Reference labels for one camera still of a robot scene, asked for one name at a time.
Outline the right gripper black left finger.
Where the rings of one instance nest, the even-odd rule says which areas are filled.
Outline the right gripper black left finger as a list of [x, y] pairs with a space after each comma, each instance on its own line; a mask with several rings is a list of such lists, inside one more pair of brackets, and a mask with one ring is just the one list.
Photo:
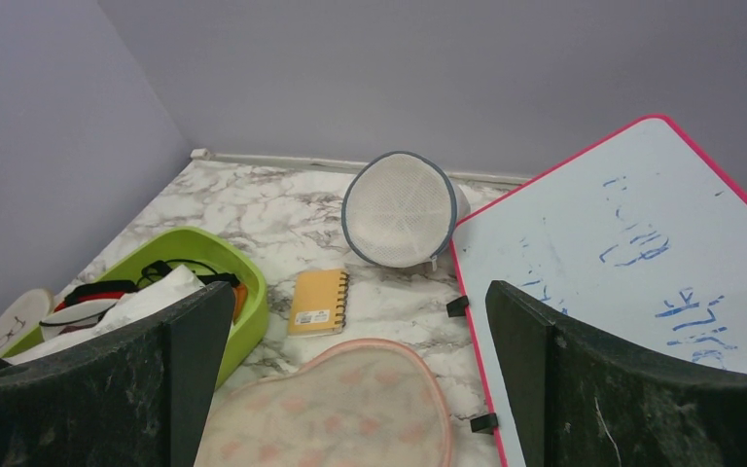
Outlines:
[[0, 358], [0, 466], [191, 466], [235, 305], [216, 282], [97, 338]]

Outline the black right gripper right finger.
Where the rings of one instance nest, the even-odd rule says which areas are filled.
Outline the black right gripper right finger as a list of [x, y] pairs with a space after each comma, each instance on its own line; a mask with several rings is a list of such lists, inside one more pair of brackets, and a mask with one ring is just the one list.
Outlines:
[[747, 375], [670, 357], [495, 280], [486, 311], [529, 466], [747, 466]]

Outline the peach floral mesh laundry bag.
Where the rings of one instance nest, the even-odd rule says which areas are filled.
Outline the peach floral mesh laundry bag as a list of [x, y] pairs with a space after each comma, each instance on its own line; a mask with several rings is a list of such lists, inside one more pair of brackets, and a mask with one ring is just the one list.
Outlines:
[[197, 466], [448, 466], [452, 428], [410, 348], [337, 344], [283, 377], [234, 390], [207, 419]]

